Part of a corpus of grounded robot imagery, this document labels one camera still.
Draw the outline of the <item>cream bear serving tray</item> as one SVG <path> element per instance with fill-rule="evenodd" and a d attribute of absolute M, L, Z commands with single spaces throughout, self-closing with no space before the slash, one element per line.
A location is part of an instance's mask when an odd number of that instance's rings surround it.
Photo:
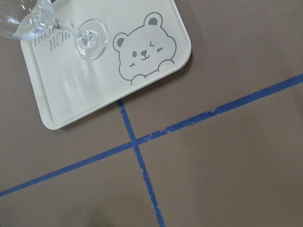
<path fill-rule="evenodd" d="M 56 17 L 78 28 L 98 19 L 108 43 L 96 60 L 82 59 L 74 39 L 52 29 L 21 41 L 45 127 L 64 127 L 179 69 L 191 42 L 172 0 L 57 0 Z"/>

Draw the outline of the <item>clear wine glass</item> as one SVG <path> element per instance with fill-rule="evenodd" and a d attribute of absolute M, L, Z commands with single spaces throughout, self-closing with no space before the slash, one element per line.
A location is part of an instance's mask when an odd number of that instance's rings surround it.
<path fill-rule="evenodd" d="M 75 48 L 81 58 L 95 60 L 108 43 L 106 26 L 99 20 L 83 22 L 71 29 L 54 15 L 49 0 L 2 0 L 0 2 L 0 35 L 13 40 L 29 40 L 58 29 L 74 37 Z"/>

